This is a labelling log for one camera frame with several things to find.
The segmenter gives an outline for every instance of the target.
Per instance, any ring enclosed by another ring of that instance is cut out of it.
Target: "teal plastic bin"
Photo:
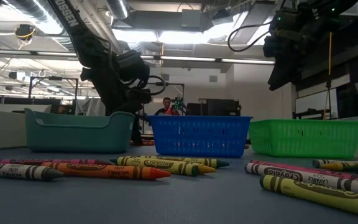
[[[255,152],[271,156],[350,158],[357,149],[358,122],[254,121],[249,136]]]
[[[24,111],[27,147],[33,152],[125,152],[135,117],[125,112],[75,116]]]

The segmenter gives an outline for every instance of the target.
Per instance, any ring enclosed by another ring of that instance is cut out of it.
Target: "orange crayon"
[[[54,162],[44,162],[42,165],[62,171],[66,175],[80,177],[155,180],[158,178],[171,176],[171,173],[167,171],[152,167],[68,164]]]

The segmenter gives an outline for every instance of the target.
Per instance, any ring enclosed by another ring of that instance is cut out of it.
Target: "plastic basket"
[[[350,158],[357,149],[357,121],[272,119],[249,129],[255,152],[271,156]]]
[[[122,153],[131,140],[130,113],[75,116],[24,111],[27,147],[34,152]]]
[[[159,154],[241,157],[252,117],[150,116]]]

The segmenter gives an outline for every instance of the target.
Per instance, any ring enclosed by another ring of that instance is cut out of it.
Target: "gray table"
[[[150,146],[123,155],[155,155]],[[104,159],[117,155],[0,150],[0,159]],[[159,181],[65,177],[54,182],[0,178],[0,223],[358,223],[358,215],[262,190],[246,174],[251,159],[311,167],[311,159],[274,158],[246,150],[231,166],[199,177]]]

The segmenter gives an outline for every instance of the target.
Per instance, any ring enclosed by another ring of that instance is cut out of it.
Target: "pink crayon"
[[[22,164],[22,165],[41,166],[41,164],[44,162],[111,165],[110,162],[104,162],[96,159],[0,159],[0,163],[2,164]]]
[[[265,161],[257,161],[257,160],[253,160],[253,161],[251,161],[251,163],[262,164],[262,165],[267,165],[267,166],[275,166],[275,167],[298,170],[298,171],[311,172],[314,174],[330,175],[330,176],[339,177],[339,178],[343,178],[343,179],[358,180],[358,175],[352,175],[352,174],[347,174],[347,173],[343,173],[343,172],[333,172],[333,171],[326,171],[326,170],[310,169],[310,168],[305,168],[305,167],[291,166],[291,165],[287,165],[287,164],[278,164],[275,162],[265,162]]]

